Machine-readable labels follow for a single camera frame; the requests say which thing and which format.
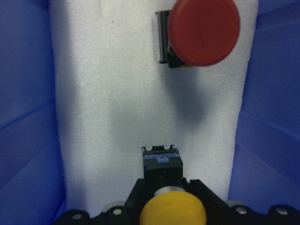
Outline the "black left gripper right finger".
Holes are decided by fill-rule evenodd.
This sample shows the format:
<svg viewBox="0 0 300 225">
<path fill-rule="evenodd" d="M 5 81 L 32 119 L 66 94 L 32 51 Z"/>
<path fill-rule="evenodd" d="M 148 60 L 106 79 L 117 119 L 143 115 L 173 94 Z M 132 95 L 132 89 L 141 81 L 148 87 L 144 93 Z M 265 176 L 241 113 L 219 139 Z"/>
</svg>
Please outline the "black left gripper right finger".
<svg viewBox="0 0 300 225">
<path fill-rule="evenodd" d="M 228 225 L 230 218 L 229 206 L 211 191 L 200 180 L 187 181 L 181 178 L 182 187 L 190 194 L 196 196 L 204 205 L 208 225 Z"/>
</svg>

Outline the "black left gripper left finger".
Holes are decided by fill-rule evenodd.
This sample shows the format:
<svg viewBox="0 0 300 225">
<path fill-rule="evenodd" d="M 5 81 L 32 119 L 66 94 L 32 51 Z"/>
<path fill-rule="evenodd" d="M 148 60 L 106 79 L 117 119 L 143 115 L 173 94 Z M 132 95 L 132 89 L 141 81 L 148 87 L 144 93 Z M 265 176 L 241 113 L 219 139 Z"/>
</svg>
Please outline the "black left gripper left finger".
<svg viewBox="0 0 300 225">
<path fill-rule="evenodd" d="M 150 189 L 145 179 L 138 179 L 125 203 L 131 225 L 138 225 L 143 207 L 150 199 Z"/>
</svg>

